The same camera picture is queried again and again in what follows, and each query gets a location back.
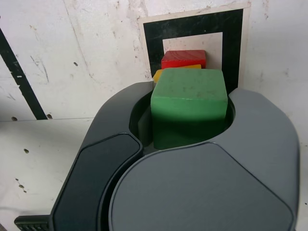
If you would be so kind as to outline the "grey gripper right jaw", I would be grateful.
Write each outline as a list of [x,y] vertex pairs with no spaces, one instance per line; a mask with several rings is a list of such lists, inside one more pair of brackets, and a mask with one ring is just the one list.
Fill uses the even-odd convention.
[[260,93],[230,94],[234,120],[207,141],[148,154],[117,183],[112,231],[292,231],[300,145],[287,115]]

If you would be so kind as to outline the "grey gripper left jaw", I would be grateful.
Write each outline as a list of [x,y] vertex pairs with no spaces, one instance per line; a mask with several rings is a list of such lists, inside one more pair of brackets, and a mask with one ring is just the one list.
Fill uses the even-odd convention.
[[113,190],[143,156],[138,121],[150,105],[152,82],[132,84],[94,117],[49,218],[52,231],[107,231]]

